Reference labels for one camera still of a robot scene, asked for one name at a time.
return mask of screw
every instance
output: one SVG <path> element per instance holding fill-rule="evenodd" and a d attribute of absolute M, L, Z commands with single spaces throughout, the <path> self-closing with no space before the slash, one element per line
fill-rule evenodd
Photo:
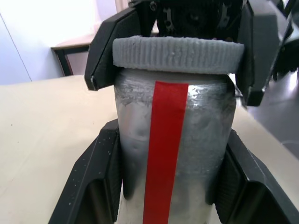
<path fill-rule="evenodd" d="M 157 10 L 157 4 L 152 1 L 150 4 L 149 4 L 149 7 L 152 11 L 156 11 Z"/>

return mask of beige table surface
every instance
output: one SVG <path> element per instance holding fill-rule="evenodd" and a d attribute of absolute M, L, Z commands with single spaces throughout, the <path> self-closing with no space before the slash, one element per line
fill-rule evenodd
<path fill-rule="evenodd" d="M 0 86 L 0 223 L 47 223 L 75 161 L 116 117 L 113 88 L 88 91 L 83 76 Z M 299 161 L 242 108 L 233 128 L 299 209 Z"/>

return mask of black plastic housing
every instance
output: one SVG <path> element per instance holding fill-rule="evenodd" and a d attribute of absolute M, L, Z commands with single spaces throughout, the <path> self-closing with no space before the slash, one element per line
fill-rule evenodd
<path fill-rule="evenodd" d="M 88 89 L 98 90 L 114 84 L 115 76 L 121 69 L 113 65 L 114 39 L 140 34 L 139 16 L 135 8 L 127 8 L 103 21 L 89 47 L 85 69 Z"/>
<path fill-rule="evenodd" d="M 121 197 L 117 120 L 75 163 L 49 224 L 113 224 Z M 223 224 L 298 224 L 299 212 L 267 167 L 230 133 L 214 203 Z"/>
<path fill-rule="evenodd" d="M 244 105 L 261 104 L 290 25 L 272 1 L 249 0 L 244 5 L 238 42 L 245 45 L 245 53 L 236 74 Z"/>

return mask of silver cylinder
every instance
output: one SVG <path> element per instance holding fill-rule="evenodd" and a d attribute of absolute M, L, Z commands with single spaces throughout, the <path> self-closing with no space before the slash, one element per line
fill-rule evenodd
<path fill-rule="evenodd" d="M 123 69 L 114 86 L 124 169 L 118 224 L 142 224 L 156 81 L 189 84 L 168 224 L 207 224 L 235 113 L 234 85 L 227 75 L 133 69 Z"/>

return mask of black table leg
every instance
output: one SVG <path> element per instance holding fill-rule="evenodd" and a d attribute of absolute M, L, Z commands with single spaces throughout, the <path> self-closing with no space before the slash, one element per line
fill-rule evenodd
<path fill-rule="evenodd" d="M 55 50 L 65 76 L 72 76 L 73 71 L 64 50 Z"/>

